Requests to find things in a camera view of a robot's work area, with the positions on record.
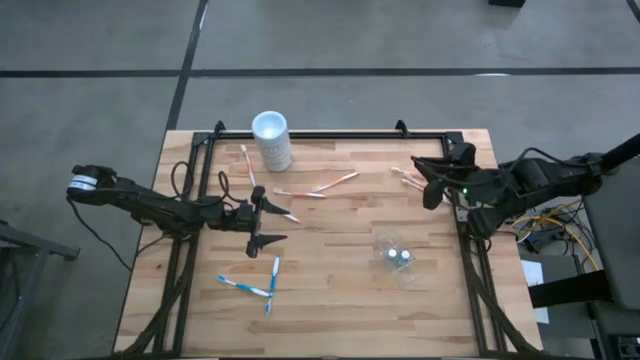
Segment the black pole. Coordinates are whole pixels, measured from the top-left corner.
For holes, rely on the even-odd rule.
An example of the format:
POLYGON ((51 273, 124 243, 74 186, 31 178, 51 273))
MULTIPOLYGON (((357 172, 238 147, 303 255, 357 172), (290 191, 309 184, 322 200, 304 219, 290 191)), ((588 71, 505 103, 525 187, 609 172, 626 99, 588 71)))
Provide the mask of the black pole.
POLYGON ((640 155, 640 133, 602 154, 599 157, 600 170, 609 173, 637 155, 640 155))

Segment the grey cart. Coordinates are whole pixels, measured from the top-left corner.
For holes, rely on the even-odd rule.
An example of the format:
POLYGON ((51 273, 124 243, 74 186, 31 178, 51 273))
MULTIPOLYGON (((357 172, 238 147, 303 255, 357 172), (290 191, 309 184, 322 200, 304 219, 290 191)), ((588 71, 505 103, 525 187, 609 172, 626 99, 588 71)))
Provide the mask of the grey cart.
POLYGON ((600 189, 584 200, 603 269, 573 278, 572 299, 640 310, 640 159, 604 177, 600 189))

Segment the grey metal stand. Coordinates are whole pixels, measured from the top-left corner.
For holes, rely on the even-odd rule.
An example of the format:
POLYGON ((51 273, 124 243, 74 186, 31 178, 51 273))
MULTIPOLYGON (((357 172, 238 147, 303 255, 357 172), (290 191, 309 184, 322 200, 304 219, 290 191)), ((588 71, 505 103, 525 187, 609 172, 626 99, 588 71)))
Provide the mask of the grey metal stand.
POLYGON ((0 360, 10 360, 22 333, 27 312, 34 302, 36 290, 41 280, 47 260, 52 255, 61 256, 65 261, 75 261, 80 249, 64 246, 51 240, 20 231, 0 220, 0 264, 11 264, 14 271, 14 291, 16 299, 7 317, 0 322, 0 360), (16 251, 23 251, 34 257, 34 264, 23 285, 17 270, 9 257, 16 251))

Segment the black metal rig frame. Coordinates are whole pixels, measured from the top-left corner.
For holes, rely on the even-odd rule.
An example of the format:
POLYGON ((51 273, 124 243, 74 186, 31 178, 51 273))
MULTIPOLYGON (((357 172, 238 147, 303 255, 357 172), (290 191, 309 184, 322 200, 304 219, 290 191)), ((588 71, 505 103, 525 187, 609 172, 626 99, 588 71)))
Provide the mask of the black metal rig frame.
POLYGON ((131 360, 130 347, 149 324, 187 261, 194 271, 186 294, 162 323, 146 359, 348 358, 475 356, 479 338, 492 340, 491 320, 467 293, 453 208, 425 210, 420 193, 390 171, 409 168, 412 155, 439 156, 449 139, 473 142, 478 160, 495 158, 484 129, 296 131, 294 161, 282 173, 265 169, 252 135, 227 130, 171 131, 163 144, 154 187, 168 192, 170 167, 189 156, 195 174, 219 191, 224 171, 231 193, 251 192, 240 145, 247 147, 256 183, 269 200, 301 223, 265 215, 262 229, 287 238, 256 258, 245 253, 244 233, 204 229, 194 243, 173 244, 154 227, 140 239, 114 344, 117 360, 131 360), (274 188, 312 192, 340 177, 360 174, 319 192, 327 198, 291 197, 274 188), (397 232, 414 251, 415 280, 399 287, 376 270, 374 234, 397 232), (269 292, 274 258, 280 268, 272 311, 269 298, 221 283, 218 275, 269 292))

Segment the black cart base bar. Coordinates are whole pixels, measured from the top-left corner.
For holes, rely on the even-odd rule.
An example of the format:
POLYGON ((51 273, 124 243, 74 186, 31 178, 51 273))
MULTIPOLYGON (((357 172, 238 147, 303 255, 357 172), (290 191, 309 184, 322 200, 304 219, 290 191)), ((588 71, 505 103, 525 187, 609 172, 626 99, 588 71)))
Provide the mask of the black cart base bar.
POLYGON ((613 301, 603 270, 530 286, 529 295, 534 308, 587 301, 613 301))

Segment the white paper cup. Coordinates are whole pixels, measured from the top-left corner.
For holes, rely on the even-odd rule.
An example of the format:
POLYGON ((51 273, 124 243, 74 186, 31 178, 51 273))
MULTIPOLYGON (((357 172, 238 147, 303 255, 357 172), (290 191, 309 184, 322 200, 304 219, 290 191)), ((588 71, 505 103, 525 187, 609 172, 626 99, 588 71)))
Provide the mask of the white paper cup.
POLYGON ((266 169, 286 171, 293 163, 286 118, 277 111, 261 112, 254 117, 251 130, 266 169))

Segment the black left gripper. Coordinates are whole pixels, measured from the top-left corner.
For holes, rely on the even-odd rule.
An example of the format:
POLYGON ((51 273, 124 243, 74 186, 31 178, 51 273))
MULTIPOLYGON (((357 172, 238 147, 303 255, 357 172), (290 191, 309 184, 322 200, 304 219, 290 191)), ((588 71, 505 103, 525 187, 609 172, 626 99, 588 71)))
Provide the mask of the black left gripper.
POLYGON ((287 235, 260 234, 262 210, 270 214, 289 214, 288 210, 272 204, 265 197, 264 187, 256 186, 253 188, 250 202, 241 202, 236 208, 235 214, 235 229, 250 234, 246 245, 246 255, 250 258, 256 258, 259 250, 265 246, 287 238, 287 235))

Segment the blue white toothbrush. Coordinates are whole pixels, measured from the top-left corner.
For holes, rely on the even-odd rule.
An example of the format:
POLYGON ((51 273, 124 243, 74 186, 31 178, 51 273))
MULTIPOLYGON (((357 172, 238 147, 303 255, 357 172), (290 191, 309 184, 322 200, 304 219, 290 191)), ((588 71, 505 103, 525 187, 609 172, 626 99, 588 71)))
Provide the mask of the blue white toothbrush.
POLYGON ((221 282, 221 283, 236 287, 236 288, 238 288, 240 290, 252 293, 252 294, 257 295, 257 296, 261 296, 261 297, 265 297, 265 298, 271 298, 272 297, 271 293, 269 293, 267 291, 264 291, 264 290, 261 290, 259 288, 255 288, 255 287, 252 287, 252 286, 249 286, 249 285, 246 285, 246 284, 233 282, 233 281, 229 280, 228 278, 226 278, 223 275, 218 275, 217 276, 217 280, 219 282, 221 282))
POLYGON ((269 294, 270 297, 267 301, 266 307, 265 307, 265 315, 269 316, 271 314, 272 311, 272 305, 273 305, 273 299, 274 299, 274 295, 275 295, 275 290, 276 290, 276 284, 277 284, 277 278, 278 278, 278 274, 279 274, 279 268, 280 268, 280 256, 276 256, 274 258, 274 264, 273 264, 273 268, 272 268, 272 274, 271 274, 271 281, 270 281, 270 287, 269 287, 269 294))

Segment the white paper sheet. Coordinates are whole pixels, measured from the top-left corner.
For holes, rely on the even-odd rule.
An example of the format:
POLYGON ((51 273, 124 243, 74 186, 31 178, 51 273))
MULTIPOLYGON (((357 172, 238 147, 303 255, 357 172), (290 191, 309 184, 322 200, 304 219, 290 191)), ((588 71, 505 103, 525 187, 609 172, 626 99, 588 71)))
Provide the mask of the white paper sheet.
MULTIPOLYGON (((525 280, 529 287, 541 285, 544 283, 542 265, 539 262, 522 260, 522 269, 524 272, 525 280)), ((546 307, 535 308, 535 319, 539 324, 549 324, 549 313, 546 307)))

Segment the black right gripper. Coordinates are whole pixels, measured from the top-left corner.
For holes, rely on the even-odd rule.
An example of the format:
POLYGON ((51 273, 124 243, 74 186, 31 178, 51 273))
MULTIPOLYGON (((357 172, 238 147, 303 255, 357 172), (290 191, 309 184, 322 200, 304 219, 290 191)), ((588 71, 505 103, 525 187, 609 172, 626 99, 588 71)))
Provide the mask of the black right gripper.
POLYGON ((463 181, 470 172, 478 169, 475 164, 476 147, 468 142, 454 145, 442 158, 412 156, 417 171, 427 182, 423 192, 423 206, 434 210, 443 200, 445 189, 455 181, 463 181))

